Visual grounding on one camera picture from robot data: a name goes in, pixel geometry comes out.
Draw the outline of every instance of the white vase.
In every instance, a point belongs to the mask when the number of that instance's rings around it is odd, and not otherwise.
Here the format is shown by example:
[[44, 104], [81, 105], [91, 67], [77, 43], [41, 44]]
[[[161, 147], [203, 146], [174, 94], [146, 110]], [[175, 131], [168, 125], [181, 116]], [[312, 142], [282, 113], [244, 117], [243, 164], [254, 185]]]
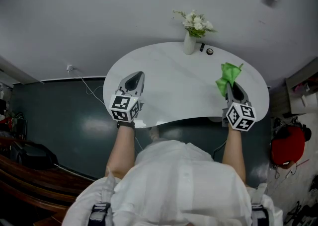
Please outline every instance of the white vase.
[[183, 43], [183, 52], [187, 55], [191, 55], [194, 51], [196, 41], [197, 39], [190, 36], [189, 32], [187, 31]]

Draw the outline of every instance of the floor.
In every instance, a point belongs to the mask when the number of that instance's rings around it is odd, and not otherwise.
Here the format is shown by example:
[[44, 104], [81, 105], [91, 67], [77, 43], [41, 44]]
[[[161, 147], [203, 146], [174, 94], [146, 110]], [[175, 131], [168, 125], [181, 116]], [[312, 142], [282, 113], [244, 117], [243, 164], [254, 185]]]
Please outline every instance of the floor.
[[296, 165], [288, 170], [280, 168], [277, 174], [275, 170], [268, 169], [267, 194], [273, 199], [275, 206], [284, 211], [284, 215], [295, 207], [297, 201], [301, 205], [310, 206], [318, 199], [318, 192], [308, 191], [313, 177], [318, 174], [318, 114], [306, 114], [298, 119], [312, 131], [312, 138], [306, 142], [305, 152], [298, 164], [307, 159], [309, 161], [300, 165], [297, 170]]
[[[102, 80], [87, 81], [91, 89]], [[102, 88], [95, 93], [102, 98]], [[72, 170], [100, 178], [115, 142], [117, 128], [105, 106], [85, 92], [82, 81], [58, 81], [14, 86], [10, 107], [22, 111], [28, 121], [27, 138], [50, 149], [59, 163]], [[207, 118], [196, 118], [159, 126], [162, 137], [191, 142], [213, 154], [227, 137], [227, 128]], [[269, 165], [270, 117], [257, 122], [242, 134], [247, 183], [257, 187], [267, 179]], [[147, 129], [137, 129], [144, 148], [150, 142]], [[135, 142], [136, 153], [141, 151]], [[223, 150], [216, 153], [221, 161]]]

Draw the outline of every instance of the kidney-shaped table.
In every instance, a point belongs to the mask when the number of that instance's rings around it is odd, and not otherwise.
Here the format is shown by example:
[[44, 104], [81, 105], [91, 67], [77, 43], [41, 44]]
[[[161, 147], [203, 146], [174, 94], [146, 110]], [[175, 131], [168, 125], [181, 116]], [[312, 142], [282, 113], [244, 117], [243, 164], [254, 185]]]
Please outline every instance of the kidney-shaped table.
[[[109, 70], [103, 87], [104, 103], [109, 113], [111, 95], [120, 81], [134, 72], [145, 73], [143, 106], [134, 120], [136, 128], [145, 128], [181, 119], [221, 117], [227, 107], [215, 81], [222, 76], [221, 64], [239, 66], [236, 82], [246, 91], [256, 110], [256, 120], [267, 113], [269, 94], [260, 73], [241, 58], [216, 47], [197, 43], [194, 53], [182, 51], [183, 42], [167, 42], [136, 49], [119, 59]], [[206, 50], [213, 49], [208, 55]]]

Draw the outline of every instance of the power outlet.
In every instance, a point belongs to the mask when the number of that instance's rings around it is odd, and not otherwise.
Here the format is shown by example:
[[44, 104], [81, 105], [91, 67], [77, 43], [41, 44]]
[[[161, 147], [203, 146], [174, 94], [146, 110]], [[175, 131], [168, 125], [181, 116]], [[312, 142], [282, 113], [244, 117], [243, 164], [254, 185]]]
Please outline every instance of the power outlet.
[[76, 70], [76, 68], [75, 68], [73, 65], [68, 65], [67, 68], [66, 68], [66, 70], [67, 70], [68, 72], [71, 72], [71, 71], [73, 71], [73, 70]]

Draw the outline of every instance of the white wall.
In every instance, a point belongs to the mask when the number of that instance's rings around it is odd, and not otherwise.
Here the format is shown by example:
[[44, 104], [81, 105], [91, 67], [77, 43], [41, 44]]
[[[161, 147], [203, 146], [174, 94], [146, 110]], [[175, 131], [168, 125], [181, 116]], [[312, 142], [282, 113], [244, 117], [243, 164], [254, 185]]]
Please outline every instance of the white wall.
[[0, 54], [37, 80], [105, 76], [126, 53], [181, 41], [172, 9], [204, 13], [205, 43], [248, 61], [277, 85], [318, 52], [318, 0], [0, 0]]
[[19, 83], [19, 81], [13, 79], [12, 77], [8, 76], [3, 72], [0, 72], [0, 82], [9, 87], [13, 87], [15, 83]]

